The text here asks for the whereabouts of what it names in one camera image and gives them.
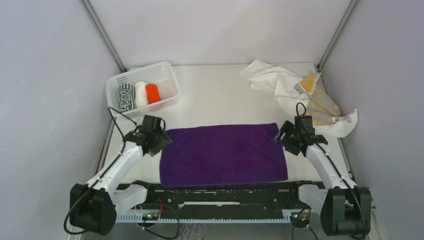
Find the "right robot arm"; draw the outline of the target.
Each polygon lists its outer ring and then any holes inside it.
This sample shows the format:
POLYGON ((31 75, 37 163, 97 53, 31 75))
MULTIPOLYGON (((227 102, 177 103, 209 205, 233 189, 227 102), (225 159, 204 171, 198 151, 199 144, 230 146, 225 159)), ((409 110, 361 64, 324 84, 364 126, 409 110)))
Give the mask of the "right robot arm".
POLYGON ((289 194, 289 203, 295 208, 306 204, 316 211, 328 236, 365 239, 371 231, 371 192, 339 168, 328 140, 316 133, 312 117, 297 115, 294 122, 285 121, 273 140, 295 156, 302 154, 324 185, 324 189, 312 183, 299 186, 289 194))

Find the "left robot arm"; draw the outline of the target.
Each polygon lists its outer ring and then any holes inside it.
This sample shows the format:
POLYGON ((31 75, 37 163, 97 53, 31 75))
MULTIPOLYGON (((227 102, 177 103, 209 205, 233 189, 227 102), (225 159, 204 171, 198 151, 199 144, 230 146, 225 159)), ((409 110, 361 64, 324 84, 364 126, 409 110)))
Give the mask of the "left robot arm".
POLYGON ((136 205, 153 207, 157 196, 138 184, 118 190, 127 173, 143 157, 160 153, 172 141, 166 133, 164 119, 145 115, 135 128, 121 135, 122 144, 114 159, 86 183, 76 183, 70 190, 69 211, 63 229, 69 235, 93 232, 107 235, 117 217, 136 205))

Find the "orange towel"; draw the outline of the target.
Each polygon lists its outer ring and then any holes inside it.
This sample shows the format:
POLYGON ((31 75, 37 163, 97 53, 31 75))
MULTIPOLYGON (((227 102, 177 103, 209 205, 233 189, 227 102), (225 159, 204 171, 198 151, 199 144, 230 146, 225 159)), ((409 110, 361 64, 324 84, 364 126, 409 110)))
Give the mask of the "orange towel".
POLYGON ((149 104, 154 104, 162 100, 159 88, 156 84, 147 84, 145 86, 145 91, 147 94, 147 100, 149 104))

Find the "purple towel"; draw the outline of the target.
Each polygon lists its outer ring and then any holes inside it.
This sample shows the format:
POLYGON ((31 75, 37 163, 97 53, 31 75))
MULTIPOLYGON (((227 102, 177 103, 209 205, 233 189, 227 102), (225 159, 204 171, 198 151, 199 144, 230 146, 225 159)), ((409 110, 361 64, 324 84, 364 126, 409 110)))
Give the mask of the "purple towel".
POLYGON ((281 182, 288 168, 276 123, 230 124, 167 131, 172 143, 161 153, 160 183, 195 187, 281 182))

